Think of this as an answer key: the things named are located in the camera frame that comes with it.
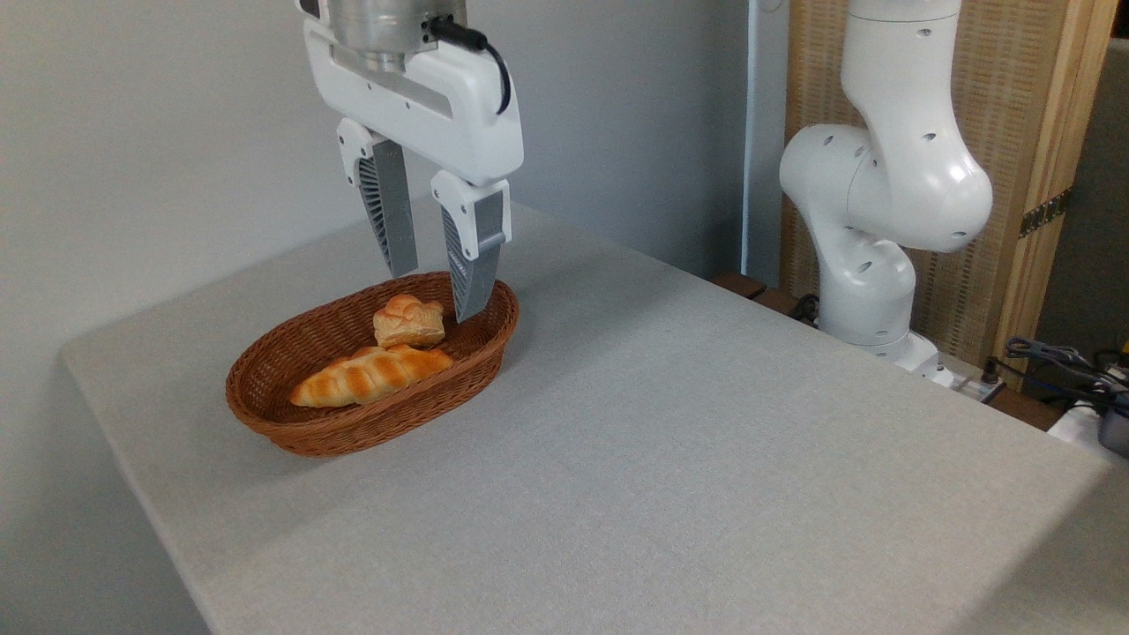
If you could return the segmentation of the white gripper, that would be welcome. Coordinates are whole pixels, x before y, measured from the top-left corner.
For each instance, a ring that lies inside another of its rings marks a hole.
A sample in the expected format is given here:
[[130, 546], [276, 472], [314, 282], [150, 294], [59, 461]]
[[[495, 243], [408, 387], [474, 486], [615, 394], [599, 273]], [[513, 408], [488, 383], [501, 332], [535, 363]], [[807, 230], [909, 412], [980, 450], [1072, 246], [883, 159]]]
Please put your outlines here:
[[400, 145], [441, 168], [430, 185], [441, 208], [456, 320], [467, 322], [490, 301], [501, 249], [511, 241], [511, 190], [501, 179], [524, 160], [519, 103], [497, 113], [504, 87], [488, 53], [441, 41], [408, 59], [406, 72], [383, 72], [364, 67], [327, 25], [308, 18], [303, 31], [323, 101], [348, 118], [336, 128], [345, 179], [362, 197], [394, 278], [419, 266]]

